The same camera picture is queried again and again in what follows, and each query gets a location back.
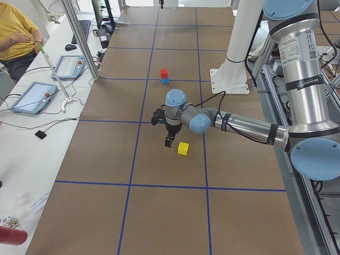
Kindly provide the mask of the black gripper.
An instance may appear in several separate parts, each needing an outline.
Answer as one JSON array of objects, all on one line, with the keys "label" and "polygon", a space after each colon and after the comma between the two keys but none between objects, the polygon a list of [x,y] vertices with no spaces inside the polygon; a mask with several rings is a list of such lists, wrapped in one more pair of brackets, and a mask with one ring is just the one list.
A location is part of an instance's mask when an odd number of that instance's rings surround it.
[{"label": "black gripper", "polygon": [[166,130],[168,132],[167,137],[165,138],[165,147],[171,148],[172,143],[175,139],[176,134],[178,134],[182,129],[182,124],[171,125],[166,120],[166,111],[163,109],[165,105],[161,105],[158,109],[156,109],[151,118],[151,124],[164,124],[166,126]]}]

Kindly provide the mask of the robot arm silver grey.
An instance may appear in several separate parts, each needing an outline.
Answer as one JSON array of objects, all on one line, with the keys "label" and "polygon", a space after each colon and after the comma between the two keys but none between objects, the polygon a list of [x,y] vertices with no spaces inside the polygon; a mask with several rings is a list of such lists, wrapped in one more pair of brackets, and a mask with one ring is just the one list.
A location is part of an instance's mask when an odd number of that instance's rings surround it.
[{"label": "robot arm silver grey", "polygon": [[179,89],[167,93],[165,104],[154,112],[151,122],[166,126],[166,147],[171,147],[182,125],[197,134],[215,127],[283,148],[290,153],[295,169],[309,179],[335,179],[339,177],[339,125],[329,117],[319,64],[314,34],[320,22],[316,1],[240,1],[225,62],[210,71],[212,91],[245,91],[236,77],[244,69],[251,38],[263,16],[268,19],[270,38],[278,44],[292,117],[289,127],[195,106]]}]

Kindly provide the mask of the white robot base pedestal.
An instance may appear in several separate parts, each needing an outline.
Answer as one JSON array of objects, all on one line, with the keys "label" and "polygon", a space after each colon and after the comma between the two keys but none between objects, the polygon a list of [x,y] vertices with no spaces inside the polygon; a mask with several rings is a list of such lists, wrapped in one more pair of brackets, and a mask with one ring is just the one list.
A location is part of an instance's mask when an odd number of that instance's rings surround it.
[{"label": "white robot base pedestal", "polygon": [[245,60],[260,14],[263,1],[242,0],[239,2],[225,62],[218,69],[210,70],[212,93],[248,94]]}]

